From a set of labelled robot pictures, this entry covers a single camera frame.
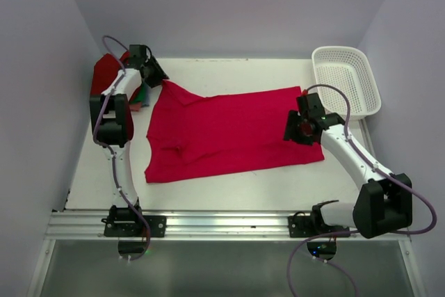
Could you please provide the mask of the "pink red t shirt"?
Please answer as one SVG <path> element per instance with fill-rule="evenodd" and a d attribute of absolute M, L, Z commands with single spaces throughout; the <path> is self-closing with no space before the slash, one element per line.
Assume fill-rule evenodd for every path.
<path fill-rule="evenodd" d="M 298 86 L 256 93 L 202 97 L 164 81 L 147 139 L 148 183 L 316 163 L 321 146 L 284 140 Z"/>

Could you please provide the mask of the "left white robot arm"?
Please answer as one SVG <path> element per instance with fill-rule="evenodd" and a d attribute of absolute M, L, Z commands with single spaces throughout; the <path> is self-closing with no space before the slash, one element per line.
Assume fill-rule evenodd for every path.
<path fill-rule="evenodd" d="M 134 137 L 130 99 L 133 93 L 147 84 L 159 86 L 168 79 L 147 45 L 130 45 L 129 56 L 118 60 L 116 77 L 99 94 L 90 98 L 92 139 L 102 147 L 112 181 L 113 201 L 110 220 L 120 214 L 120 228 L 129 236 L 137 236 L 144 229 L 138 194 L 134 188 L 130 162 L 130 147 Z"/>

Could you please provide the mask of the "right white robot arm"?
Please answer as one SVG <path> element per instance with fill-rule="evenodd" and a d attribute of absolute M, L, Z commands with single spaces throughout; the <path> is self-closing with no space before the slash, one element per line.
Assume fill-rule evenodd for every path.
<path fill-rule="evenodd" d="M 316 93 L 297 98 L 298 110 L 289 111 L 284 139 L 297 144 L 319 144 L 330 152 L 354 181 L 359 194 L 354 203 L 329 200 L 315 204 L 309 226 L 318 236 L 355 228 L 370 239 L 412 224 L 412 187 L 405 174 L 380 167 L 374 157 L 354 142 L 346 121 L 326 113 Z"/>

